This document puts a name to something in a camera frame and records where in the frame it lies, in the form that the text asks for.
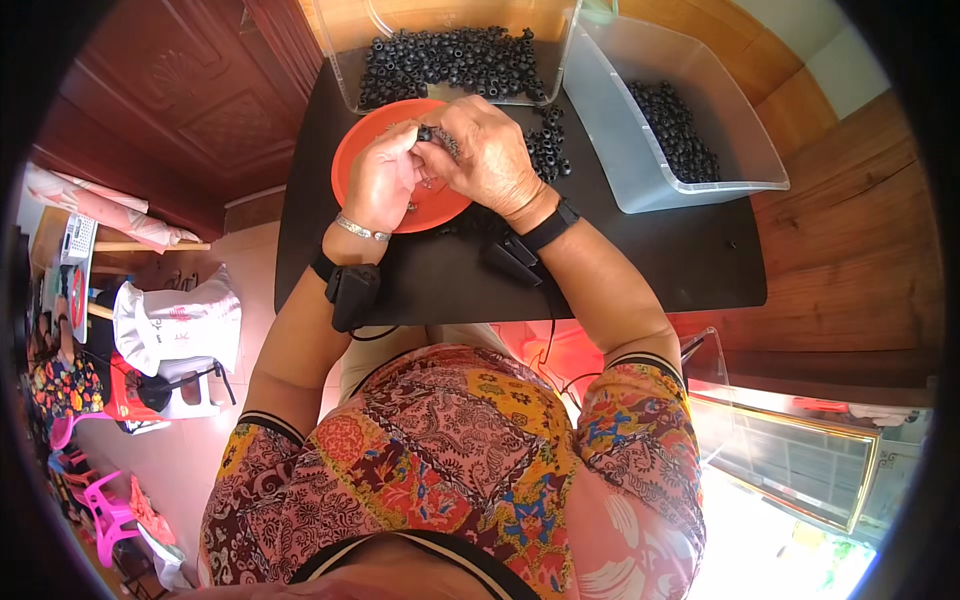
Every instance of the person in floral shirt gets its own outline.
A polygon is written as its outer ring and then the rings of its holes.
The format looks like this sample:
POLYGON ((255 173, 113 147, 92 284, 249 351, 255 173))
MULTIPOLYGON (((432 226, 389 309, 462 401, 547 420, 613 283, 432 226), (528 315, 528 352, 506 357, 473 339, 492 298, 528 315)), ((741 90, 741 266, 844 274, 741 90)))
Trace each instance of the person in floral shirt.
MULTIPOLYGON (((420 123, 397 124, 356 159, 347 219, 391 232, 414 186, 437 176, 521 235, 557 209, 499 109, 470 96, 422 122, 456 139, 457 159, 418 142, 420 123)), ((338 265, 377 264, 386 247, 337 224, 323 241, 338 265)), ((488 325, 352 342, 307 269, 260 352, 206 505, 211 588, 197 596, 683 598, 706 532, 677 336, 585 220, 539 255, 605 358, 576 427, 488 325), (318 424, 341 359, 343 396, 318 424)))
POLYGON ((60 326, 51 336, 46 315, 40 315, 30 349, 30 391, 43 417, 64 419, 104 410, 103 385, 93 364, 74 348, 73 330, 66 316, 67 301, 57 296, 54 314, 60 326))

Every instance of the orange plate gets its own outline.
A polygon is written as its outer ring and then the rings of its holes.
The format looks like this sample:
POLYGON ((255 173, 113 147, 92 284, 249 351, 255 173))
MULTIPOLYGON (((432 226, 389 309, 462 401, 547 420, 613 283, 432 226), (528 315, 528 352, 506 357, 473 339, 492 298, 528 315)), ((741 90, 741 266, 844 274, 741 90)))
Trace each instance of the orange plate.
MULTIPOLYGON (((344 205, 344 199, 347 197, 350 166, 353 164, 353 159, 364 148, 394 123, 417 119, 443 104, 445 103, 440 100, 429 98, 401 100, 378 108, 360 119, 347 132, 336 154, 333 155, 330 181, 333 184, 333 195, 337 197, 340 206, 344 205)), ((413 233, 434 228, 446 223, 470 206, 470 198, 453 191, 446 181, 440 178, 434 178, 429 189, 418 184, 411 200, 417 206, 417 210, 408 211, 394 233, 413 233)))

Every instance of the woman's right hand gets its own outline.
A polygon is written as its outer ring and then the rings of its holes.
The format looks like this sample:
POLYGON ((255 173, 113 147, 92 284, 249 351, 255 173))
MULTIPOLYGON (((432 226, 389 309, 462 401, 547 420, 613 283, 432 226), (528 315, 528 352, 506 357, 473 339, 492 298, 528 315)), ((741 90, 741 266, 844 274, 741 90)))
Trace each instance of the woman's right hand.
POLYGON ((556 208, 560 197, 534 173, 520 126, 480 96, 467 96, 424 115, 456 140, 457 160, 434 135, 412 152, 455 191, 490 208, 523 234, 556 208))

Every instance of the patterned cloth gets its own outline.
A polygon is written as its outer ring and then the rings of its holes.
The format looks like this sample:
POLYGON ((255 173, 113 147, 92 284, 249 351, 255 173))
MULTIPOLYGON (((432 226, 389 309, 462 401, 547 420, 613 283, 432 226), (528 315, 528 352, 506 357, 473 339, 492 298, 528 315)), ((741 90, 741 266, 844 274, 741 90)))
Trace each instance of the patterned cloth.
POLYGON ((618 359, 574 430, 525 366, 437 345, 375 371, 305 440, 246 413, 204 511, 202 570, 286 583, 339 540, 429 530, 543 598, 682 598, 705 528, 681 382, 657 356, 618 359))
POLYGON ((40 362, 30 378, 30 392, 45 419, 102 412, 103 390, 93 363, 79 353, 69 367, 56 357, 40 362))

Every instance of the black table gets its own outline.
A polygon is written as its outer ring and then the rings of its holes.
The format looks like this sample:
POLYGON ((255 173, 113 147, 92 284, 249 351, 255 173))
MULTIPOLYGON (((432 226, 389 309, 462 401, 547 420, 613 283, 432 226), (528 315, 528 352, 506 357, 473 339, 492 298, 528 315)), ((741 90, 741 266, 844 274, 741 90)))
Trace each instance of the black table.
MULTIPOLYGON (((617 208, 587 132, 565 93, 556 103, 573 174, 554 182, 581 214, 637 266, 667 312, 758 306, 766 274, 748 198, 628 215, 617 208)), ((503 107, 526 130, 542 117, 503 107)), ((274 308, 279 312, 313 260, 340 207, 330 166, 341 138, 359 117, 344 105, 325 66, 303 118, 287 182, 276 252, 274 308)), ((367 324, 452 324, 572 317, 552 281, 526 287, 481 264, 482 242, 458 234, 397 235, 380 264, 382 285, 367 324)), ((617 290, 597 290, 616 294, 617 290)))

